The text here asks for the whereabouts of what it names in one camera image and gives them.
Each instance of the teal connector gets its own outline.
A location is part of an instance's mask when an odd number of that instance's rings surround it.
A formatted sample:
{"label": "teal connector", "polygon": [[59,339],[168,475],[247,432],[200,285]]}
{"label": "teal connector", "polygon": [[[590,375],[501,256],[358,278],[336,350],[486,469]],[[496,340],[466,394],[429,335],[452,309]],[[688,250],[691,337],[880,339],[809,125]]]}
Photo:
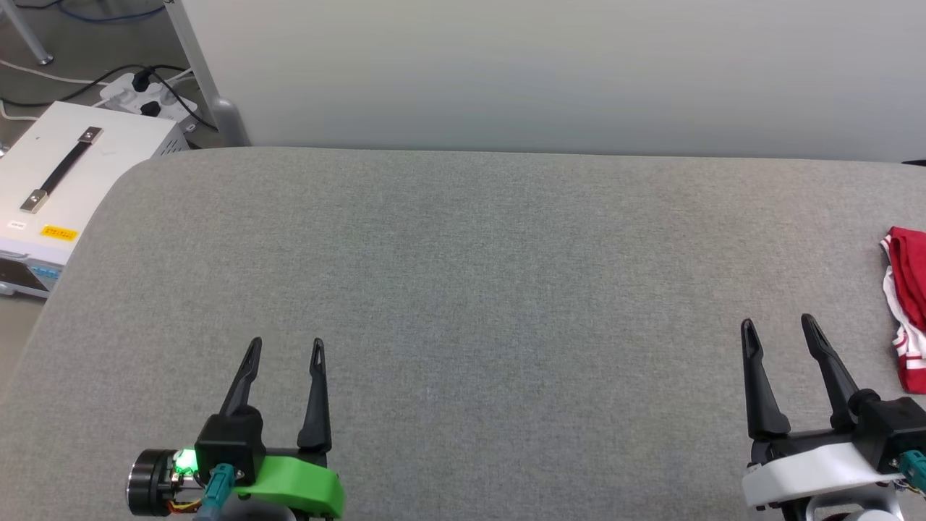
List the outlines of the teal connector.
{"label": "teal connector", "polygon": [[906,451],[900,456],[900,472],[907,483],[926,490],[926,456],[920,451]]}
{"label": "teal connector", "polygon": [[196,512],[193,521],[219,521],[222,505],[232,495],[234,488],[234,467],[218,464],[212,471],[206,491],[203,492],[203,504]]}

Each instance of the power strip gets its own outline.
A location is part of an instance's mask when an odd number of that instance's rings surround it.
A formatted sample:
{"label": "power strip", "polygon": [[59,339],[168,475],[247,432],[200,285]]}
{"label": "power strip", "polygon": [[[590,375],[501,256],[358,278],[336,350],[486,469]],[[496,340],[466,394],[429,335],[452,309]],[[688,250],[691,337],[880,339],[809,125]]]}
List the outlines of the power strip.
{"label": "power strip", "polygon": [[[183,108],[169,90],[164,88],[164,85],[152,82],[143,93],[135,92],[135,88],[131,85],[134,77],[132,73],[123,74],[104,87],[100,91],[100,97],[106,102],[103,106],[120,112],[176,121],[177,126],[186,133],[195,130],[194,117]],[[198,106],[194,102],[185,97],[181,99],[190,110],[196,112]]]}

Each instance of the red and white cloth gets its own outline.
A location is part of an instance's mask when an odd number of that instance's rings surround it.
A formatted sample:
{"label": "red and white cloth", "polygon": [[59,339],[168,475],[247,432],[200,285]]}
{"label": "red and white cloth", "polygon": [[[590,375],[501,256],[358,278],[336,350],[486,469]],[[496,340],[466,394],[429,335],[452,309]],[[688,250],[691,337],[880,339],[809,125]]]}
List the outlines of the red and white cloth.
{"label": "red and white cloth", "polygon": [[884,295],[900,323],[894,340],[900,383],[907,392],[926,394],[926,233],[895,226],[881,246],[891,259]]}

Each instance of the gray fabric surface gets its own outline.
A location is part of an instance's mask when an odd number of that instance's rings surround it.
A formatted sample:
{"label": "gray fabric surface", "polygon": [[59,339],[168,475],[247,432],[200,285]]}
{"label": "gray fabric surface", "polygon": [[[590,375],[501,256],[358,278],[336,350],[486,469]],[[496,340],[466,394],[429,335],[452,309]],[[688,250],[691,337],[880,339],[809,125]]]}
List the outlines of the gray fabric surface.
{"label": "gray fabric surface", "polygon": [[924,200],[926,170],[873,163],[146,162],[95,215],[0,407],[0,516],[129,519],[138,452],[190,445],[260,335],[269,446],[293,446],[326,342],[347,519],[755,517],[740,321],[795,430],[829,414],[801,312],[862,387],[898,395],[877,243],[926,229]]}

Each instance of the gray floor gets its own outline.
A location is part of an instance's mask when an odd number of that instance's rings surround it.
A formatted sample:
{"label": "gray floor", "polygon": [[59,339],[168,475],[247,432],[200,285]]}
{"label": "gray floor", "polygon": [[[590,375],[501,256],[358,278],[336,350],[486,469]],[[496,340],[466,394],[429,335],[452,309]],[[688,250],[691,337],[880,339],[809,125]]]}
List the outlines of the gray floor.
{"label": "gray floor", "polygon": [[[45,4],[50,0],[19,0],[20,4]],[[69,10],[87,18],[103,18],[143,12],[161,5],[159,0],[66,0]],[[183,49],[165,12],[132,23],[99,25],[71,19],[55,7],[23,10],[33,30],[55,61],[40,67],[14,30],[8,17],[0,16],[0,58],[56,76],[93,80],[108,70],[126,64],[169,64],[186,67]],[[72,83],[47,80],[0,65],[0,96],[20,102],[59,98],[80,88]],[[180,94],[202,106],[195,82],[181,83]],[[78,96],[74,103],[92,105],[99,101],[99,88]],[[13,116],[38,116],[43,108],[12,108]],[[15,144],[30,122],[0,119],[0,142]],[[202,125],[187,138],[202,147],[220,146],[220,138]],[[0,394],[6,388],[32,326],[42,309],[40,299],[0,297]]]}

